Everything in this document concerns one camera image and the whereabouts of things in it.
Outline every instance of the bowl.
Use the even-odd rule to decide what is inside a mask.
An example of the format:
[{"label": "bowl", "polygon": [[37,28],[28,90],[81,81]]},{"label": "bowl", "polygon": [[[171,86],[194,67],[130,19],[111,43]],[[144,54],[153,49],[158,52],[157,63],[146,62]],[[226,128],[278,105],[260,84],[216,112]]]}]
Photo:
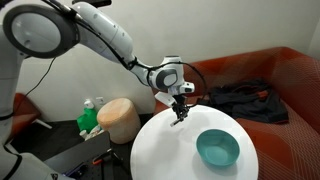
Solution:
[{"label": "bowl", "polygon": [[202,132],[197,138],[197,150],[203,161],[217,167],[234,164],[240,154],[237,140],[219,129]]}]

